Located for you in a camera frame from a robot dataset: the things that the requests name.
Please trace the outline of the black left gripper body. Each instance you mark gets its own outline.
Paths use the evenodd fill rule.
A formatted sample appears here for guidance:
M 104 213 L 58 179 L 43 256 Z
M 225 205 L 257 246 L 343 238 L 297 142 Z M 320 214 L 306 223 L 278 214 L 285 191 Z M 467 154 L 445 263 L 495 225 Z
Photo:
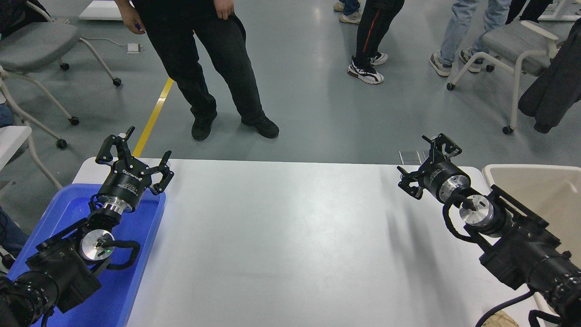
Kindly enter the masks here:
M 150 177 L 139 174 L 147 168 L 147 164 L 137 159 L 130 163 L 124 159 L 114 162 L 110 174 L 99 189 L 98 201 L 106 203 L 116 197 L 127 204 L 125 212 L 135 211 L 146 188 L 152 182 Z

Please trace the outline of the person's left hand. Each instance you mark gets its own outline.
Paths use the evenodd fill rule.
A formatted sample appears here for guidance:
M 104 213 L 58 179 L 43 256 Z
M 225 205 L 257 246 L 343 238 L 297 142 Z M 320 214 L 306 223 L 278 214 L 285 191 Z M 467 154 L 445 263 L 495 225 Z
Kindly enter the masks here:
M 213 4 L 217 17 L 221 20 L 228 20 L 235 12 L 233 0 L 214 0 Z

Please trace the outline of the person's right hand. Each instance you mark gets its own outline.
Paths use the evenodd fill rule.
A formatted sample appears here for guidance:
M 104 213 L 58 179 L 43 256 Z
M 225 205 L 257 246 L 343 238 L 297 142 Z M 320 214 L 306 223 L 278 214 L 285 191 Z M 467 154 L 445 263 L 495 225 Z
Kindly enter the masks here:
M 146 33 L 145 25 L 136 11 L 130 10 L 125 13 L 123 21 L 131 33 L 134 33 L 135 35 L 143 35 Z

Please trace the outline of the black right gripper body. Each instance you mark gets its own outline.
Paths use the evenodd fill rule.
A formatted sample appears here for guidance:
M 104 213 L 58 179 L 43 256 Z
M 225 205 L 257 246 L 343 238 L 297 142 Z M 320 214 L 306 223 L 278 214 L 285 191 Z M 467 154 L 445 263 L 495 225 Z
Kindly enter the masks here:
M 447 201 L 454 191 L 468 188 L 468 175 L 452 162 L 439 162 L 421 170 L 419 184 L 438 201 Z

